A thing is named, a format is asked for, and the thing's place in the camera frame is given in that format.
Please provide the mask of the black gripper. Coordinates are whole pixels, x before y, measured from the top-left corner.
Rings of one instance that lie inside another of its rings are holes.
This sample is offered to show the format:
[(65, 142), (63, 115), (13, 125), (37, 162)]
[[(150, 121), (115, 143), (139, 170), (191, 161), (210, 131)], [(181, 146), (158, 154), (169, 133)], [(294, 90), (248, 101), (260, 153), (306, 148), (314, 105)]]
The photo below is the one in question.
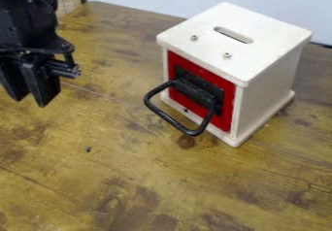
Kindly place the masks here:
[(13, 100), (31, 92), (45, 107), (61, 92), (60, 77), (75, 79), (73, 44), (57, 33), (59, 0), (0, 0), (0, 53), (41, 56), (41, 65), (0, 60), (0, 84)]

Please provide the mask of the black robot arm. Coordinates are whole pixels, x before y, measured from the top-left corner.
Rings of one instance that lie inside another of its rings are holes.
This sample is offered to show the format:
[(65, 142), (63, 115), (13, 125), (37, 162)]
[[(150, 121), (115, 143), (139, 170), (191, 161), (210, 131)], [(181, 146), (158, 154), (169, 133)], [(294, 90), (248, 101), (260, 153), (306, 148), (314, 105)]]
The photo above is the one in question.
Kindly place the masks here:
[(57, 0), (0, 0), (0, 85), (40, 107), (61, 92), (60, 78), (80, 75), (75, 46), (56, 32), (57, 7)]

